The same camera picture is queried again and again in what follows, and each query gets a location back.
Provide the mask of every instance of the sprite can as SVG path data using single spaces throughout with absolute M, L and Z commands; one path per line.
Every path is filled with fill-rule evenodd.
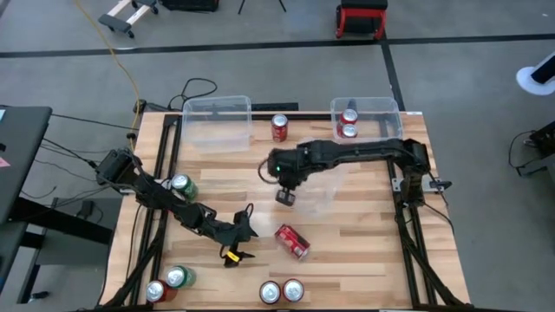
M 199 193 L 199 188 L 186 174 L 178 174 L 172 179 L 172 188 L 187 200 L 193 201 Z
M 195 273 L 195 271 L 181 265 L 176 265 L 172 267 L 167 272 L 166 277 L 167 285 L 173 289 L 193 286 L 196 280 L 197 274 Z

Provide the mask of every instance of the yellow cable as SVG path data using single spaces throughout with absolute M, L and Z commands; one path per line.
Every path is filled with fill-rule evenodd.
M 75 0 L 75 4 L 77 5 L 77 8 L 79 8 L 79 10 L 82 12 L 82 14 L 88 19 L 90 24 L 93 25 L 93 27 L 96 29 L 96 32 L 98 33 L 98 36 L 101 37 L 101 39 L 104 41 L 104 44 L 106 44 L 106 46 L 108 47 L 108 50 L 110 50 L 110 54 L 114 58 L 115 63 L 118 64 L 118 66 L 121 68 L 121 70 L 123 70 L 123 72 L 125 73 L 127 78 L 129 78 L 129 81 L 131 81 L 131 85 L 133 86 L 133 91 L 135 92 L 135 97 L 136 97 L 136 101 L 135 101 L 135 110 L 136 110 L 136 112 L 135 112 L 135 117 L 133 118 L 133 124 L 131 124 L 131 128 L 135 128 L 137 120 L 139 119 L 139 102 L 140 102 L 139 89 L 137 88 L 137 85 L 135 84 L 135 81 L 133 80 L 133 77 L 131 77 L 131 75 L 129 74 L 127 69 L 125 69 L 125 67 L 123 67 L 123 65 L 121 65 L 120 60 L 118 60 L 118 57 L 114 52 L 114 49 L 112 48 L 112 46 L 110 45 L 108 40 L 106 40 L 106 37 L 102 34 L 101 29 L 98 28 L 95 21 L 93 21 L 93 19 L 90 17 L 90 15 L 87 13 L 87 11 L 85 11 L 85 9 L 81 6 L 81 0 Z M 134 151 L 133 140 L 132 139 L 129 139 L 129 145 L 131 147 L 131 150 Z

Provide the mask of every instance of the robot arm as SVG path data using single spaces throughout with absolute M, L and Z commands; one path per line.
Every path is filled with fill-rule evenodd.
M 238 243 L 248 242 L 251 237 L 258 236 L 249 222 L 252 214 L 252 209 L 249 208 L 252 205 L 236 212 L 233 224 L 218 221 L 218 213 L 214 209 L 180 199 L 156 182 L 153 176 L 142 170 L 140 160 L 127 149 L 111 151 L 95 170 L 99 184 L 109 184 L 116 191 L 133 189 L 139 204 L 150 209 L 170 211 L 181 226 L 199 236 L 209 237 L 222 246 L 229 246 L 230 250 L 236 251 L 235 254 L 240 253 L 237 251 Z M 227 259 L 225 263 L 229 267 L 238 264 L 237 261 L 228 263 Z
M 423 203 L 422 175 L 428 174 L 430 164 L 426 146 L 415 140 L 386 140 L 380 142 L 337 144 L 330 140 L 313 140 L 295 149 L 273 149 L 268 156 L 268 173 L 283 187 L 276 200 L 293 205 L 291 194 L 309 175 L 332 169 L 345 163 L 392 159 L 403 172 L 402 197 L 411 203 Z

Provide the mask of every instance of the concrete floor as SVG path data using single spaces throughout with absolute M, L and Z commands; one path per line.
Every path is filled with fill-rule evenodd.
M 115 4 L 82 2 L 93 18 Z M 389 2 L 389 38 L 548 34 L 555 29 L 552 0 Z M 162 7 L 158 16 L 147 16 L 134 26 L 135 40 L 102 30 L 119 49 L 334 40 L 337 0 L 284 3 L 286 14 L 277 0 L 248 0 L 240 16 L 240 0 L 222 1 L 220 10 L 208 15 Z M 542 172 L 519 178 L 506 164 L 514 134 L 542 127 L 555 116 L 553 96 L 529 95 L 514 80 L 519 68 L 539 62 L 553 47 L 555 41 L 547 40 L 390 47 L 406 109 L 424 112 L 441 176 L 454 182 L 447 198 L 467 287 L 479 307 L 547 311 L 555 306 L 554 185 Z M 104 47 L 71 0 L 12 0 L 0 16 L 0 55 L 76 49 Z M 215 80 L 218 96 L 293 101 L 302 110 L 328 109 L 330 100 L 341 96 L 392 96 L 377 45 L 155 53 L 124 55 L 121 61 L 137 81 L 141 97 L 160 104 L 192 77 Z M 48 105 L 58 114 L 131 124 L 133 91 L 108 56 L 0 58 L 0 76 L 2 104 Z M 53 118 L 47 138 L 74 149 L 100 151 L 124 145 L 125 133 Z M 521 146 L 514 155 L 522 160 L 534 156 Z M 88 156 L 99 159 L 101 154 Z M 77 160 L 47 151 L 37 158 L 93 176 Z M 35 164 L 24 190 L 39 195 L 53 185 L 58 186 L 52 195 L 57 197 L 95 188 L 51 166 Z M 49 203 L 52 196 L 42 202 Z M 0 296 L 2 311 L 94 305 L 103 263 L 45 268 L 36 290 L 49 290 L 52 297 L 16 305 L 29 257 L 30 250 L 21 248 Z

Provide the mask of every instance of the wooden tabletop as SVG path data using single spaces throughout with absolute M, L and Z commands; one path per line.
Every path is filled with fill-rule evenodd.
M 164 114 L 143 116 L 135 153 L 144 169 L 152 173 L 156 160 Z M 402 114 L 405 139 L 428 145 L 435 170 L 434 153 L 421 114 Z M 322 120 L 290 121 L 289 137 L 283 143 L 271 139 L 269 121 L 253 121 L 251 150 L 245 153 L 199 154 L 192 146 L 181 144 L 177 172 L 186 173 L 199 186 L 198 201 L 218 212 L 218 219 L 232 222 L 235 211 L 254 203 L 251 227 L 258 233 L 240 249 L 256 255 L 238 268 L 225 269 L 219 258 L 220 246 L 198 237 L 169 218 L 160 277 L 176 264 L 193 268 L 197 282 L 180 290 L 171 302 L 158 303 L 156 309 L 379 309 L 410 308 L 402 248 L 394 221 L 391 184 L 384 161 L 349 164 L 333 172 L 333 179 L 316 179 L 310 188 L 297 190 L 293 209 L 274 200 L 276 187 L 264 184 L 257 175 L 259 162 L 276 146 L 292 148 L 304 138 L 331 139 L 331 124 Z M 173 135 L 170 134 L 164 172 L 166 177 Z M 326 186 L 338 184 L 329 205 L 325 204 Z M 427 195 L 427 202 L 447 214 L 439 195 Z M 138 204 L 133 197 L 124 199 L 108 262 L 108 274 L 101 302 L 109 300 L 126 279 L 131 229 Z M 463 302 L 467 288 L 460 267 L 453 233 L 444 219 L 426 207 L 420 216 L 429 262 L 442 281 Z M 145 212 L 140 212 L 134 236 L 132 266 L 139 249 Z M 310 243 L 306 260 L 298 262 L 278 246 L 273 233 L 279 225 L 291 224 Z M 421 271 L 415 263 L 421 301 L 426 301 Z M 145 271 L 140 302 L 150 276 Z M 304 283 L 306 293 L 299 303 L 283 299 L 276 305 L 260 302 L 260 285 L 268 280 L 282 283 L 295 277 Z

